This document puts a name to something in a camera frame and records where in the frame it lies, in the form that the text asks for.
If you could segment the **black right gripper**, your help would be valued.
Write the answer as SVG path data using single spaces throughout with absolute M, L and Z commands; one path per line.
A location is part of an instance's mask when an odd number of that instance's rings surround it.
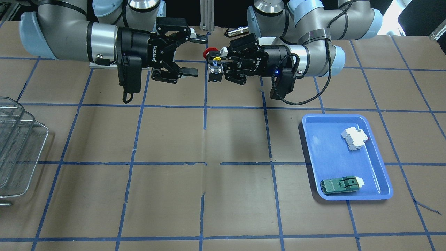
M 186 42 L 207 44 L 206 35 L 197 34 L 188 27 L 184 18 L 158 16 L 157 33 L 118 27 L 117 65 L 122 67 L 125 59 L 141 59 L 141 68 L 152 67 L 151 80 L 176 84 L 184 76 L 198 77 L 196 68 L 180 67 L 173 60 L 174 44 Z

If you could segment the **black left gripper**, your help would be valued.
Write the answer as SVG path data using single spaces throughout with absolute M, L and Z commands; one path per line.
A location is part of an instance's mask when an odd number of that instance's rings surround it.
M 246 76 L 272 77 L 279 68 L 291 68 L 289 58 L 283 58 L 291 51 L 284 45 L 259 46 L 254 33 L 230 41 L 227 47 L 224 76 L 227 81 L 245 85 Z

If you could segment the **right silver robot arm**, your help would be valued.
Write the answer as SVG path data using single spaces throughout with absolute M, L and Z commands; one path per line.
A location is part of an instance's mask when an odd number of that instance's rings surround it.
M 127 93 L 140 92 L 148 67 L 156 80 L 172 84 L 198 76 L 175 63 L 175 52 L 186 42 L 207 43 L 186 19 L 166 17 L 162 0 L 40 0 L 38 11 L 21 15 L 19 35 L 35 56 L 116 65 Z

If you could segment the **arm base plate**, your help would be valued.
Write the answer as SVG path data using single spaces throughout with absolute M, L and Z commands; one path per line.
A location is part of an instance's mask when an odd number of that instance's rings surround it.
M 156 65 L 156 64 L 158 64 L 158 62 L 150 62 L 150 63 L 147 64 L 147 67 L 143 67 L 143 65 L 145 65 L 145 64 L 142 64 L 141 65 L 141 70 L 148 70 L 153 65 Z M 95 62 L 90 62 L 89 63 L 89 67 L 90 68 L 94 68 L 94 69 L 118 69 L 118 64 L 116 62 L 110 62 L 109 65 L 105 65 L 105 63 L 97 64 Z

